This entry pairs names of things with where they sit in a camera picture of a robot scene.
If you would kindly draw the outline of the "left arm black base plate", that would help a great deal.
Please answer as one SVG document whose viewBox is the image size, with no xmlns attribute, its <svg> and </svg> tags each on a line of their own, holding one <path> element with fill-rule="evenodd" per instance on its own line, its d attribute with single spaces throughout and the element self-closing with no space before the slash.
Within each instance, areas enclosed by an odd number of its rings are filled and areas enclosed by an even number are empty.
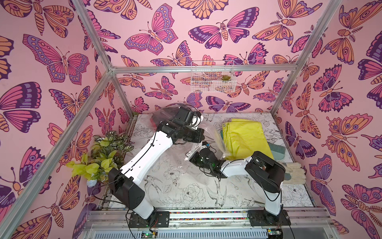
<svg viewBox="0 0 382 239">
<path fill-rule="evenodd" d="M 167 228 L 170 222 L 170 212 L 154 211 L 147 219 L 143 219 L 137 213 L 131 213 L 128 219 L 128 225 L 130 228 Z"/>
</svg>

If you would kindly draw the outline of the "clear plastic vacuum bag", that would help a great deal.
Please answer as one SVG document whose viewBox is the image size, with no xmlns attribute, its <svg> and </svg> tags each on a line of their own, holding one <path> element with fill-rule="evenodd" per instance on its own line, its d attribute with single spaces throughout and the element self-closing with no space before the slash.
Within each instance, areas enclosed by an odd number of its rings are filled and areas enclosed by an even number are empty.
<svg viewBox="0 0 382 239">
<path fill-rule="evenodd" d="M 205 141 L 203 128 L 199 124 L 203 121 L 202 114 L 191 105 L 173 105 L 156 111 L 151 122 L 156 127 L 154 136 L 147 144 L 148 157 L 151 164 L 178 140 L 181 144 L 196 143 L 202 149 L 191 152 L 187 160 L 199 167 L 207 176 L 217 179 L 226 178 L 223 169 L 227 166 L 223 160 L 218 160 Z"/>
</svg>

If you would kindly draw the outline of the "dark grey garment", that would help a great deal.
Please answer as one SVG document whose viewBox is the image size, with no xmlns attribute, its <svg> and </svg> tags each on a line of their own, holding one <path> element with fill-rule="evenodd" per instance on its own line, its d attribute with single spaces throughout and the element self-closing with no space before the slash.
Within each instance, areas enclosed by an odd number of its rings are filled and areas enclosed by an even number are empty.
<svg viewBox="0 0 382 239">
<path fill-rule="evenodd" d="M 174 118 L 174 110 L 171 108 L 162 108 L 154 112 L 150 118 L 150 122 L 156 128 L 160 122 L 164 120 L 172 120 Z"/>
</svg>

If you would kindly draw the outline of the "yellow garment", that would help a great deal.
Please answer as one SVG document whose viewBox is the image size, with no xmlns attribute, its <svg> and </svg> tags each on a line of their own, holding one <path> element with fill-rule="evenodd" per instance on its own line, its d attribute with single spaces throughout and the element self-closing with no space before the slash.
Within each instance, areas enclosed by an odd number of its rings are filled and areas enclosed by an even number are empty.
<svg viewBox="0 0 382 239">
<path fill-rule="evenodd" d="M 232 119 L 225 122 L 222 129 L 226 129 L 225 147 L 228 150 L 228 160 L 245 159 L 256 151 L 273 159 L 272 152 L 264 135 L 262 124 L 247 119 Z"/>
</svg>

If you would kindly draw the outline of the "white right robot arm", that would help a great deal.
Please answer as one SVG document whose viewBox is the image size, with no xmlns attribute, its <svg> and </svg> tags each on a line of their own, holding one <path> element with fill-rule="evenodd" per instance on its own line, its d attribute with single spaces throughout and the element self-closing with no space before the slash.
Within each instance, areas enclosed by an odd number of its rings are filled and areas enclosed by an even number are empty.
<svg viewBox="0 0 382 239">
<path fill-rule="evenodd" d="M 251 177 L 265 193 L 265 212 L 278 216 L 282 211 L 281 185 L 285 178 L 286 169 L 280 163 L 255 151 L 246 159 L 218 159 L 209 147 L 190 154 L 190 163 L 200 168 L 208 176 L 226 179 L 233 176 Z"/>
</svg>

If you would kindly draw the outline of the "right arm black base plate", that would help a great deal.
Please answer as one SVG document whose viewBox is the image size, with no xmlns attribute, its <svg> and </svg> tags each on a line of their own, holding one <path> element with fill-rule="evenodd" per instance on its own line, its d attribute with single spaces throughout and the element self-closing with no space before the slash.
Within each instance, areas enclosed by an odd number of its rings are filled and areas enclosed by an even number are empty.
<svg viewBox="0 0 382 239">
<path fill-rule="evenodd" d="M 280 213 L 275 216 L 265 209 L 262 210 L 249 210 L 247 217 L 251 226 L 290 226 L 291 222 L 286 210 L 281 210 Z"/>
</svg>

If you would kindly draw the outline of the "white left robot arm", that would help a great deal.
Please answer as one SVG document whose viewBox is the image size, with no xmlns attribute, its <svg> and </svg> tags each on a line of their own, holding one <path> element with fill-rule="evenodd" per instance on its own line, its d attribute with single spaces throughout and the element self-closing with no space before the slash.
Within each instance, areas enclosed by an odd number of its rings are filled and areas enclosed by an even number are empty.
<svg viewBox="0 0 382 239">
<path fill-rule="evenodd" d="M 146 199 L 140 183 L 160 156 L 178 140 L 201 143 L 205 139 L 204 129 L 199 127 L 203 119 L 201 112 L 191 105 L 173 105 L 153 113 L 151 139 L 124 166 L 108 173 L 112 195 L 142 219 L 152 219 L 156 210 Z"/>
</svg>

